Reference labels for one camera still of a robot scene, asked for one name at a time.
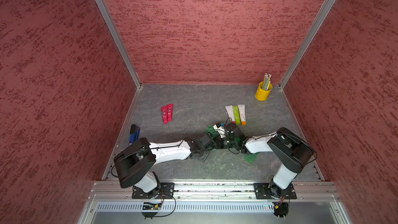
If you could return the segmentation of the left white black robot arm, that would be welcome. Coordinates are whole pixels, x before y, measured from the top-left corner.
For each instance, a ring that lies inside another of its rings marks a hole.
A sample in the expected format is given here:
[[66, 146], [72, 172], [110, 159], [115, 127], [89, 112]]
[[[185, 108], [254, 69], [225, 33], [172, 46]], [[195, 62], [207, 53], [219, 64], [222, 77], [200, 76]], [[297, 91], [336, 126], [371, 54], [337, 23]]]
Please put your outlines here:
[[151, 168], [160, 163], [198, 159], [214, 149], [214, 141], [205, 134], [199, 139], [183, 139], [172, 143], [151, 143], [146, 138], [138, 141], [114, 157], [114, 167], [121, 188], [137, 187], [146, 194], [160, 191], [160, 181]]

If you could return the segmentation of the white tube red cap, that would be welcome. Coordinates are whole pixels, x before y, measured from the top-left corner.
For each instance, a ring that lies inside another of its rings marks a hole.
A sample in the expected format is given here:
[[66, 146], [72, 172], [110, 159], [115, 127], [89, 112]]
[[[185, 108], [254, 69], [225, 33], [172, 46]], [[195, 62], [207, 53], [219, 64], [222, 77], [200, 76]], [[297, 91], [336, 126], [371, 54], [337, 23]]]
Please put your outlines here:
[[236, 123], [233, 106], [229, 105], [229, 106], [226, 106], [225, 108], [226, 108], [227, 114], [228, 114], [229, 118], [231, 119], [231, 121], [233, 123]]

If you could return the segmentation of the green tube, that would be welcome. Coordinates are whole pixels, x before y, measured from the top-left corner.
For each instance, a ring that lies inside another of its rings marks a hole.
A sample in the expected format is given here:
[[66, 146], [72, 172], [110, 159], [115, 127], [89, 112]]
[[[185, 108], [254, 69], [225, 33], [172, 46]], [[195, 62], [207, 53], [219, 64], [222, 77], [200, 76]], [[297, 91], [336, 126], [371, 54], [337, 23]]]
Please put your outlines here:
[[235, 118], [235, 123], [240, 124], [240, 114], [239, 114], [239, 108], [238, 106], [233, 106], [233, 114]]

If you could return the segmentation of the green microfiber cloth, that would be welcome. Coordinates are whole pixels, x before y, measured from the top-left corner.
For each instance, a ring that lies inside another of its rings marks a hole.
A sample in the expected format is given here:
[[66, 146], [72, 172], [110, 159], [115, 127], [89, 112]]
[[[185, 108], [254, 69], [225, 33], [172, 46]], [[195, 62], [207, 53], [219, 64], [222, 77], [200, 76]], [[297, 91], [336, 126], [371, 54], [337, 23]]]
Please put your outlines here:
[[[220, 137], [220, 135], [216, 134], [216, 132], [213, 129], [213, 126], [208, 126], [206, 128], [205, 132], [208, 133], [212, 137], [212, 139], [214, 140], [214, 144], [215, 144], [214, 149], [217, 149], [217, 139]], [[253, 164], [258, 156], [256, 153], [250, 153], [249, 151], [243, 155], [245, 156], [246, 162], [249, 164]]]

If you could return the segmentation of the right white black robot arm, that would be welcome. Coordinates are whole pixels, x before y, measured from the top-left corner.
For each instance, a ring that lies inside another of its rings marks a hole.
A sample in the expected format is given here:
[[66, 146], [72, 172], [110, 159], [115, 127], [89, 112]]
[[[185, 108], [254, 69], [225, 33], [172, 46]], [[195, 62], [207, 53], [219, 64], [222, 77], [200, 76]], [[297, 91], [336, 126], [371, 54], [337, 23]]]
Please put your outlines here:
[[238, 127], [233, 130], [225, 128], [218, 133], [215, 137], [217, 149], [235, 149], [243, 154], [273, 152], [280, 160], [282, 164], [266, 190], [273, 199], [283, 199], [294, 179], [317, 158], [311, 145], [287, 128], [251, 137], [244, 136]]

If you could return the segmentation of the white tube orange cap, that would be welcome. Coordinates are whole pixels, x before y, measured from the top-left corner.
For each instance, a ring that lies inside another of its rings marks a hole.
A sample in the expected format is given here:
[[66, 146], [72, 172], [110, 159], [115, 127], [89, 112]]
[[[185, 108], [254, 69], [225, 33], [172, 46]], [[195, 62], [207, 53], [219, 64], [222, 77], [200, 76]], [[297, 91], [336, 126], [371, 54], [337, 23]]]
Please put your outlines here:
[[238, 105], [239, 118], [241, 125], [246, 125], [246, 108], [245, 105]]

